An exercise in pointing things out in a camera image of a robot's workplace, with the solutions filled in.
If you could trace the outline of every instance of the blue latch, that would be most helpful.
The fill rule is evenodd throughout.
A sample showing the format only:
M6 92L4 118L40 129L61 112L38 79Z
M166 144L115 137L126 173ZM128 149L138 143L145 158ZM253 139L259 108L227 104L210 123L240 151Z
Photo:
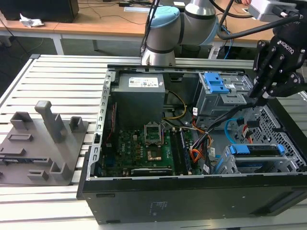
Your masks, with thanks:
M229 93L218 73L204 73L204 80L211 93Z
M250 154L247 145L231 145L229 147L231 154Z
M283 145L278 144L277 148L278 148L281 156L283 156L286 153L286 150L284 149Z

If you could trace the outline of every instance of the gray power supply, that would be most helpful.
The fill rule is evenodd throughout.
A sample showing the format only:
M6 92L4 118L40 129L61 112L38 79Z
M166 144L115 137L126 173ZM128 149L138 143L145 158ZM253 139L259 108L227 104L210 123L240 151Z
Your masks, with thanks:
M111 95L118 103L120 128L140 129L149 122L160 123L165 96L162 74L122 74Z

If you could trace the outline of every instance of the desk leg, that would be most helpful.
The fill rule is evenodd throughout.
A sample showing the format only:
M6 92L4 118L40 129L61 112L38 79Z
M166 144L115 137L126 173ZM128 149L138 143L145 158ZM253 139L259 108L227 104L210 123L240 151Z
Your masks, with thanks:
M9 36L0 36L0 42L2 42L6 47L11 47L10 37Z
M61 39L59 38L53 38L54 46L56 47L57 54L58 55L64 55Z
M212 44L208 59L217 59L222 43L217 42Z
M93 40L93 47L94 47L94 51L98 51L98 44L97 44L97 40Z

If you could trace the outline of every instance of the power supply label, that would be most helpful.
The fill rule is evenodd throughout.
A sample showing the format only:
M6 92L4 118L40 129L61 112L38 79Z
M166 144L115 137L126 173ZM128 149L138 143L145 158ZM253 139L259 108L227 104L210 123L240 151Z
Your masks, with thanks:
M158 88L158 78L129 78L129 87Z

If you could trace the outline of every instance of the aluminum profile table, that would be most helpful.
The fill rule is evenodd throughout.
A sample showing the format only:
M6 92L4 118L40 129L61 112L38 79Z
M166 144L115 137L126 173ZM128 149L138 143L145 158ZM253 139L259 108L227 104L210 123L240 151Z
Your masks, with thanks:
M78 115L90 122L70 186L32 187L0 185L2 230L142 230L142 229L307 229L307 200L276 217L98 225L85 201L76 199L84 155L93 139L96 113L107 64L138 64L137 57L41 55L30 59L0 99L0 143L10 131L10 118L26 111L32 118L38 100L50 100L63 119ZM178 66L219 67L221 60L177 59ZM226 60L223 65L252 68L252 61ZM297 94L281 102L307 134L307 103Z

